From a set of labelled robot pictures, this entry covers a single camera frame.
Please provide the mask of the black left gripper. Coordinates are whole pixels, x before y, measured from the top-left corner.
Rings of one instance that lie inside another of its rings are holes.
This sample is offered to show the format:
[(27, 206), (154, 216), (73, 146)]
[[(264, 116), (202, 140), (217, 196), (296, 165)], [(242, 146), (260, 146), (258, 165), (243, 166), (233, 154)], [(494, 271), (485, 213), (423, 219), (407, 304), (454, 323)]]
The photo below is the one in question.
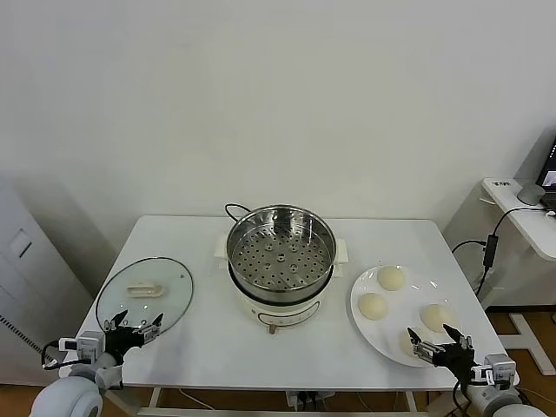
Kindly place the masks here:
[(163, 314), (159, 314), (149, 325), (140, 328), (119, 327), (128, 310), (114, 315), (103, 323), (105, 352), (115, 360), (122, 360), (131, 348), (141, 348), (156, 339), (161, 333)]

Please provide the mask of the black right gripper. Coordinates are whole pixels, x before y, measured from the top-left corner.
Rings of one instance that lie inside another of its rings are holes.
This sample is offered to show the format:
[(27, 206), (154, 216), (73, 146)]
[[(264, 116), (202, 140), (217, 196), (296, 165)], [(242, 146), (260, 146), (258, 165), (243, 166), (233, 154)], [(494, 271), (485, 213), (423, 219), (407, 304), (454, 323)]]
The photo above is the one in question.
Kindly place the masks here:
[(447, 368), (461, 385), (466, 385), (472, 379), (475, 366), (472, 339), (446, 323), (443, 328), (455, 343), (437, 346), (423, 341), (413, 329), (407, 328), (413, 354), (423, 361), (433, 361), (436, 355), (436, 366)]

